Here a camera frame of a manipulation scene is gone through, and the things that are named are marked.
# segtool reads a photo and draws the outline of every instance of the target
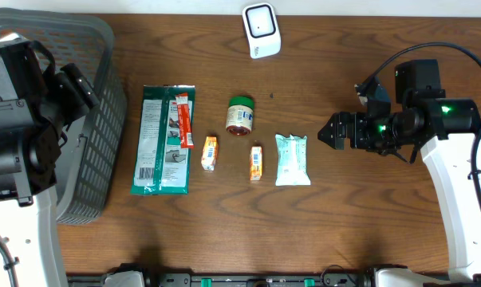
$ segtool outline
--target basket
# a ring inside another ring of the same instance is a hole
[[[71,124],[56,162],[57,221],[85,224],[100,217],[123,131],[127,98],[112,67],[114,35],[99,18],[53,12],[0,9],[0,37],[18,33],[40,41],[57,69],[75,63],[93,81],[100,107]],[[39,56],[42,69],[48,65]]]

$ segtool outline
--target barcode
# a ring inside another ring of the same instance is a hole
[[[154,167],[142,167],[139,169],[139,179],[153,179]]]
[[[194,145],[194,142],[192,141],[192,134],[190,132],[187,133],[187,144]]]

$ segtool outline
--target wooden surface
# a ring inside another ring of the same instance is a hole
[[[116,34],[113,60],[128,118],[103,216],[58,227],[68,273],[103,273],[130,261],[196,273],[312,273],[330,264],[379,263],[447,270],[439,205],[420,157],[406,165],[334,151],[317,132],[334,112],[361,111],[353,84],[403,48],[452,41],[481,57],[481,19],[279,17],[282,51],[253,61],[240,17],[100,17]],[[431,48],[398,63],[415,58],[439,59],[448,96],[474,97],[481,111],[481,72],[470,59]],[[393,67],[380,78],[394,99]],[[189,195],[133,196],[143,85],[164,84],[196,85]],[[242,94],[256,101],[254,130],[230,136],[228,100]],[[310,187],[274,185],[276,133],[308,136]],[[219,135],[219,160],[206,172],[199,160],[210,134]],[[258,183],[248,178],[254,144],[264,147]]]

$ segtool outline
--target cable clip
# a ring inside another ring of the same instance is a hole
[[[8,271],[8,270],[10,270],[10,269],[13,269],[13,267],[14,267],[15,265],[17,265],[18,263],[20,263],[20,261],[18,260],[18,258],[14,258],[14,261],[13,261],[13,262],[11,262],[11,263],[6,263],[6,264],[4,265],[4,270]]]
[[[475,172],[477,175],[481,174],[481,170],[477,170]],[[467,176],[467,179],[471,180],[472,179],[472,171],[469,173],[469,175]]]

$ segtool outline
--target green light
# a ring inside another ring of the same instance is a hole
[[[446,107],[446,106],[442,106],[442,112],[443,112],[443,113],[448,113],[448,112],[450,112],[450,111],[451,111],[451,108]]]

